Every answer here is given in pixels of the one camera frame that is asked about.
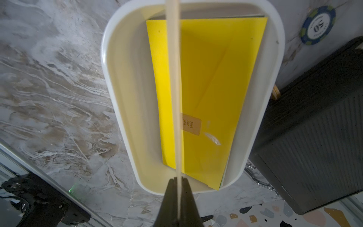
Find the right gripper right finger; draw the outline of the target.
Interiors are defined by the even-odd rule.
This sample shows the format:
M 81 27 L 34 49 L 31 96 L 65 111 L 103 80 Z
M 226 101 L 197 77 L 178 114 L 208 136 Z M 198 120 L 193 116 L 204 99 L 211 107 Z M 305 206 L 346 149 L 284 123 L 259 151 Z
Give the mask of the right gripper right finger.
M 181 178 L 181 227 L 204 227 L 187 178 Z

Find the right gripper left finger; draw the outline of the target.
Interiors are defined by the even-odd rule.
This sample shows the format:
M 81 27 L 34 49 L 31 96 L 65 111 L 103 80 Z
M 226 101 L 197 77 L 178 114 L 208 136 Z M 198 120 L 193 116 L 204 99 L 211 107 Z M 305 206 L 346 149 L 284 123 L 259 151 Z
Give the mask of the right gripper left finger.
M 177 178 L 169 180 L 153 227 L 178 227 Z

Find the white storage box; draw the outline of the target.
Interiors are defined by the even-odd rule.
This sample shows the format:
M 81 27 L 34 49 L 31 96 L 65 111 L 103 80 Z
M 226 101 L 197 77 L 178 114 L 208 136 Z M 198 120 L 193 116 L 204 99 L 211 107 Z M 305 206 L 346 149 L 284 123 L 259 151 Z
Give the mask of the white storage box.
M 184 19 L 264 15 L 268 18 L 222 189 L 237 181 L 261 125 L 285 51 L 284 25 L 269 1 L 181 1 Z M 101 64 L 117 122 L 138 184 L 163 195 L 176 171 L 162 163 L 158 105 L 146 21 L 165 16 L 164 1 L 129 1 L 111 17 Z

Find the yellow envelope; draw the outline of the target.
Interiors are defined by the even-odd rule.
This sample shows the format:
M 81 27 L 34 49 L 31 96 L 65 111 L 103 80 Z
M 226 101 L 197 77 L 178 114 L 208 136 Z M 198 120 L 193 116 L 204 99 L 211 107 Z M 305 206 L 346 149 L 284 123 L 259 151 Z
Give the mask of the yellow envelope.
M 267 17 L 181 20 L 182 172 L 221 186 Z

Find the tan envelope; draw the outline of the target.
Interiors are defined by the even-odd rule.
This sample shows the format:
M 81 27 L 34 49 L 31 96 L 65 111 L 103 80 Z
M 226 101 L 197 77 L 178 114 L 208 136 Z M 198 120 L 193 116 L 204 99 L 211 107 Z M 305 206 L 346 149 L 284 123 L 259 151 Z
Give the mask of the tan envelope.
M 165 2 L 167 25 L 168 64 L 171 87 L 172 115 L 175 139 L 175 163 L 177 178 L 177 218 L 181 219 L 182 197 L 182 83 L 180 57 L 180 2 Z

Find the black case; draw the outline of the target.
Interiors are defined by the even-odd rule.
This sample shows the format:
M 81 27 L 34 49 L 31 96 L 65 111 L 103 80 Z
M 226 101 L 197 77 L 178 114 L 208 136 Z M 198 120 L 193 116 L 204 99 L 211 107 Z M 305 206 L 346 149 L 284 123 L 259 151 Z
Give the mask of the black case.
M 363 190 L 362 37 L 269 102 L 249 159 L 299 215 Z

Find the gold wax stamp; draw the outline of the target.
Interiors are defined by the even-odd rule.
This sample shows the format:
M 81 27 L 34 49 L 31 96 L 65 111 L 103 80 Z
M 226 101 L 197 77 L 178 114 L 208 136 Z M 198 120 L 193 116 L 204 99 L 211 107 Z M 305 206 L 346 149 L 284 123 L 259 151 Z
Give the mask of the gold wax stamp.
M 277 85 L 274 85 L 270 99 L 278 100 L 280 97 L 281 97 L 280 90 L 278 89 Z

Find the poker chip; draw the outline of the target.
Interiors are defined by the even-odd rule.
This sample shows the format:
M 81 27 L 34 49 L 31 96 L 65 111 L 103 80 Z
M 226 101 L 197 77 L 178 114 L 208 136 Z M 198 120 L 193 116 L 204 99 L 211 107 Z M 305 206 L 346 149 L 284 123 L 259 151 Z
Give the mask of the poker chip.
M 332 6 L 314 9 L 302 25 L 299 36 L 305 45 L 322 41 L 332 30 L 336 20 L 336 10 Z

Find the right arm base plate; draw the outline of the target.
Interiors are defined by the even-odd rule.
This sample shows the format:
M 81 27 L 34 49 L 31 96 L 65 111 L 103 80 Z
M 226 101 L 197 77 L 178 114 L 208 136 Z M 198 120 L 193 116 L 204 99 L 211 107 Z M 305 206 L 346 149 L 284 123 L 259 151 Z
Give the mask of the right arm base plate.
M 91 219 L 87 211 L 35 174 L 11 178 L 1 183 L 1 189 L 11 194 L 2 199 L 18 201 L 10 202 L 23 213 L 18 227 L 76 226 Z

